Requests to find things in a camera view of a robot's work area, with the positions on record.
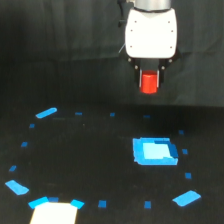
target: blue tape marker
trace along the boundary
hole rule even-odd
[[[191,173],[185,173],[185,178],[186,179],[191,179],[192,177],[191,177]]]
[[[184,155],[188,155],[187,149],[182,149],[182,152],[183,152]]]
[[[27,145],[28,145],[28,142],[23,142],[21,147],[27,147]]]
[[[106,201],[99,201],[99,204],[98,204],[98,207],[99,208],[106,208],[107,207],[107,202]]]
[[[151,208],[151,201],[145,201],[145,206],[144,208],[150,209]]]
[[[82,116],[82,112],[76,112],[75,115],[76,116]]]
[[[174,198],[173,201],[176,202],[179,206],[183,207],[192,203],[193,201],[198,200],[199,198],[201,198],[200,194],[194,191],[188,191],[187,193],[182,194],[177,198]]]
[[[36,117],[39,119],[42,119],[42,118],[47,117],[55,112],[57,112],[57,108],[50,108],[48,110],[45,110],[45,111],[37,114]]]
[[[183,130],[179,130],[179,135],[184,135],[184,131]]]
[[[23,195],[23,194],[26,194],[29,191],[28,188],[18,184],[14,180],[10,180],[9,182],[6,182],[5,185],[7,187],[9,187],[17,195]]]
[[[84,205],[84,202],[77,201],[77,200],[72,200],[71,205],[75,206],[76,208],[80,209]]]
[[[169,147],[169,150],[170,150],[170,155],[173,158],[178,158],[179,156],[178,156],[178,152],[177,152],[176,146],[174,144],[169,143],[168,147]]]
[[[57,197],[51,197],[51,198],[48,198],[48,201],[49,202],[58,202],[58,198]]]
[[[43,197],[43,198],[39,198],[39,199],[37,199],[35,201],[31,201],[28,204],[29,204],[30,208],[34,209],[38,205],[44,204],[46,202],[49,202],[48,198],[47,197]]]
[[[9,169],[9,172],[13,172],[16,170],[16,166],[11,166],[11,168]]]
[[[35,124],[30,124],[30,128],[34,128],[35,127]]]

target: black background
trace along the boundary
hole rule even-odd
[[[117,27],[115,0],[1,0],[1,105],[223,106],[223,1],[172,5],[182,58],[167,70],[159,93],[145,96],[118,57],[125,27]],[[131,7],[125,5],[125,17]]]

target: black floor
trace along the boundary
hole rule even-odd
[[[0,119],[0,223],[28,224],[28,202],[43,196],[85,202],[77,224],[223,223],[223,109],[74,106],[36,119],[44,109],[14,110]],[[135,163],[132,139],[139,137],[169,137],[178,149],[178,166]],[[24,141],[27,148],[21,148]],[[12,165],[17,169],[9,173]],[[185,172],[193,179],[186,180]],[[5,182],[12,179],[29,193],[10,191]],[[184,208],[172,202],[189,190],[202,199]],[[99,200],[107,201],[106,209],[98,208]],[[145,201],[151,210],[144,209]]]

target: blue tape strip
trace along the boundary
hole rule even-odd
[[[35,127],[35,124],[30,124],[30,128],[34,128]]]
[[[183,207],[192,203],[193,201],[198,200],[199,198],[201,198],[200,194],[194,191],[188,191],[187,193],[174,198],[173,201],[176,202],[179,206]]]
[[[183,130],[179,130],[179,134],[180,135],[184,135],[184,131]]]
[[[176,146],[174,144],[169,143],[168,147],[169,147],[169,150],[170,150],[170,155],[173,158],[178,158],[179,156],[178,156],[178,152],[177,152]]]
[[[16,166],[11,166],[11,168],[9,169],[9,172],[13,172],[16,170]]]
[[[185,178],[186,179],[191,179],[192,178],[191,173],[185,173]]]
[[[182,152],[183,152],[184,155],[188,155],[187,149],[182,149]]]
[[[98,207],[99,208],[106,208],[107,207],[107,202],[106,201],[99,201],[99,204],[98,204]]]
[[[27,147],[27,145],[28,145],[28,142],[23,142],[21,147]]]
[[[82,116],[82,112],[76,112],[75,115],[76,116]]]
[[[77,201],[77,200],[72,200],[71,205],[75,206],[76,208],[80,209],[84,205],[84,202]]]
[[[26,194],[29,191],[28,188],[18,184],[14,180],[10,180],[10,181],[6,182],[5,185],[8,188],[10,188],[17,195],[23,195],[23,194]]]
[[[45,110],[45,111],[37,114],[36,117],[39,119],[42,119],[42,118],[47,117],[55,112],[57,112],[57,108],[50,108],[48,110]]]
[[[58,198],[57,197],[51,197],[51,198],[48,198],[48,201],[49,202],[58,202]]]
[[[153,141],[152,139],[133,139],[133,153],[134,153],[134,161],[139,165],[164,165],[164,166],[176,166],[178,163],[177,158],[163,158],[163,159],[145,159],[144,151],[143,151],[143,143],[147,143],[149,141]]]
[[[38,205],[44,204],[46,202],[49,202],[48,198],[47,197],[43,197],[43,198],[39,198],[39,199],[37,199],[35,201],[31,201],[28,204],[29,204],[30,208],[34,209]]]
[[[151,208],[151,201],[145,201],[145,206],[144,208],[150,209]]]

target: blue square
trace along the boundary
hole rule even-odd
[[[183,152],[184,155],[188,155],[187,149],[182,149],[182,152]]]
[[[179,130],[179,135],[184,135],[184,131],[183,130]]]
[[[150,118],[150,115],[144,115],[143,118]]]
[[[82,112],[76,112],[75,115],[76,116],[82,116]]]
[[[107,207],[107,202],[106,201],[99,201],[99,208],[106,208]]]
[[[191,173],[185,173],[186,179],[191,179]]]
[[[145,201],[145,206],[144,208],[146,209],[151,209],[151,201]]]
[[[15,170],[16,170],[16,166],[12,166],[12,167],[9,169],[10,172],[13,172],[13,171],[15,171]]]
[[[35,127],[35,124],[30,124],[30,128],[34,128]]]
[[[49,202],[58,202],[58,198],[56,197],[51,197],[51,198],[48,198]]]
[[[21,147],[27,147],[28,143],[27,142],[23,142]]]

